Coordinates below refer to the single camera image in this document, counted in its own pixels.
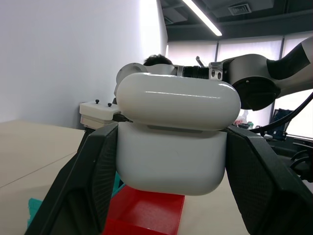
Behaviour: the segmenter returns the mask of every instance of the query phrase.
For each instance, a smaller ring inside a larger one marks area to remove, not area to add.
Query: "red plastic container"
[[[103,235],[177,235],[184,200],[125,186],[111,200]]]

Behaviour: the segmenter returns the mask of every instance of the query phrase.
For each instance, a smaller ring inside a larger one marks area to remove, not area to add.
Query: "black cable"
[[[291,164],[290,168],[294,169],[299,163],[305,162],[307,160],[310,160],[310,157],[300,158],[297,161],[295,161],[293,164]]]
[[[260,128],[256,128],[256,129],[252,129],[250,130],[253,133],[261,133],[261,132],[265,132],[268,130],[271,130],[275,127],[281,126],[283,124],[285,124],[288,121],[291,121],[295,116],[297,116],[309,103],[310,101],[313,99],[313,92],[311,93],[311,95],[298,107],[296,108],[294,111],[292,111],[290,114],[288,114],[287,116],[284,116],[283,118],[270,123],[269,125],[266,126],[262,126]]]
[[[126,121],[129,121],[129,122],[133,122],[133,121],[130,121],[127,117],[125,117],[125,116],[122,115],[122,114],[114,114],[112,121],[117,121],[117,122],[126,122]]]
[[[308,150],[305,149],[305,150],[302,150],[302,151],[297,152],[297,153],[291,158],[291,161],[296,160],[296,158],[297,158],[299,155],[301,155],[301,154],[303,154],[303,153],[306,153],[307,151],[308,151]]]

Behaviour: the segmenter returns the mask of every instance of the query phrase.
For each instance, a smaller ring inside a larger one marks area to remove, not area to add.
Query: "table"
[[[0,234],[22,235],[28,200],[43,200],[84,131],[24,121],[0,123]],[[186,196],[179,235],[247,235],[227,175],[204,196]]]

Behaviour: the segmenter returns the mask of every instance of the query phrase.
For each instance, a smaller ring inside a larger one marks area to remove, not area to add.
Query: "ceiling light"
[[[182,0],[189,8],[215,33],[216,36],[221,36],[222,33],[209,20],[209,18],[195,5],[192,0]]]

